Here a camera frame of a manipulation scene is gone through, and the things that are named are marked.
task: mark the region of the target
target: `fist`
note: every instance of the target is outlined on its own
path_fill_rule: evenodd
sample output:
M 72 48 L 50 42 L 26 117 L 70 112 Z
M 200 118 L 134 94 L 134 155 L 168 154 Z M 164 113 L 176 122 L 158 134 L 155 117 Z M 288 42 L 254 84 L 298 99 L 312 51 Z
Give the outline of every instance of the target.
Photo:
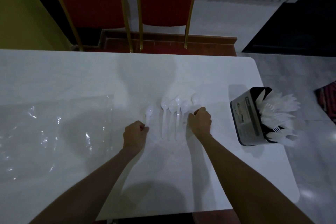
M 125 128 L 123 149 L 132 155 L 137 155 L 145 146 L 149 127 L 145 127 L 140 121 L 136 121 Z
M 201 107 L 194 114 L 189 114 L 188 124 L 197 138 L 208 136 L 210 134 L 211 115 L 205 107 Z

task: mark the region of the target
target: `floor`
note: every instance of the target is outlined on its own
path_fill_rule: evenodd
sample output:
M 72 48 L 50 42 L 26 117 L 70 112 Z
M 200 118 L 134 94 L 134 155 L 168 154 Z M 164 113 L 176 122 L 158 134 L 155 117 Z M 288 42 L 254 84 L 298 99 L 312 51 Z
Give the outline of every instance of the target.
M 144 41 L 144 46 L 155 44 L 180 46 L 183 48 L 183 43 L 181 42 Z M 104 49 L 111 51 L 117 49 L 119 52 L 129 52 L 127 39 L 108 38 Z M 140 52 L 139 40 L 133 40 L 133 49 L 135 53 Z M 188 50 L 192 55 L 236 56 L 235 47 L 232 44 L 188 43 Z
M 304 133 L 285 147 L 300 191 L 297 206 L 316 224 L 336 223 L 336 125 L 318 106 L 313 90 L 336 80 L 336 58 L 237 53 L 256 61 L 264 86 L 293 93 Z

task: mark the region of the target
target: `forearm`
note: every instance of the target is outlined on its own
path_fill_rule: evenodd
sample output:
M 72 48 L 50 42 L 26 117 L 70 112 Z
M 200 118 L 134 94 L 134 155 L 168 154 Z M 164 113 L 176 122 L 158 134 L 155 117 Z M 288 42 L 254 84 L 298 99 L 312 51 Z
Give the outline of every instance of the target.
M 116 156 L 75 184 L 44 209 L 31 224 L 92 223 L 107 196 L 134 154 L 121 150 Z
M 241 223 L 312 223 L 273 184 L 210 134 L 198 138 Z

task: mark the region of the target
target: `wooden baseboard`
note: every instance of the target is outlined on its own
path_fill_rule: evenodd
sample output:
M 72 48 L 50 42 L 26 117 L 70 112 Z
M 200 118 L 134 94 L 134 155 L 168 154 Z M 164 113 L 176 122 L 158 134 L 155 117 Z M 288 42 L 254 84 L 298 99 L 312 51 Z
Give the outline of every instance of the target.
M 127 39 L 126 32 L 122 31 L 104 31 L 106 38 Z M 131 32 L 131 38 L 139 40 L 139 32 Z M 167 41 L 167 42 L 184 42 L 184 35 L 179 34 L 162 34 L 162 33 L 144 33 L 143 39 L 148 41 Z M 200 44 L 235 44 L 236 37 L 228 36 L 208 36 L 208 35 L 189 35 L 189 43 Z

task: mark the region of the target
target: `yellow wall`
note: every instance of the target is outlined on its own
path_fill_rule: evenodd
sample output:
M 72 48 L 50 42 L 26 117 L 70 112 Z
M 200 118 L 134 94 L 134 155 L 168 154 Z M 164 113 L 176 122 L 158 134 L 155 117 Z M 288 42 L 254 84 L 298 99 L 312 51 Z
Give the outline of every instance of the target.
M 39 0 L 0 0 L 0 48 L 69 51 L 70 47 Z

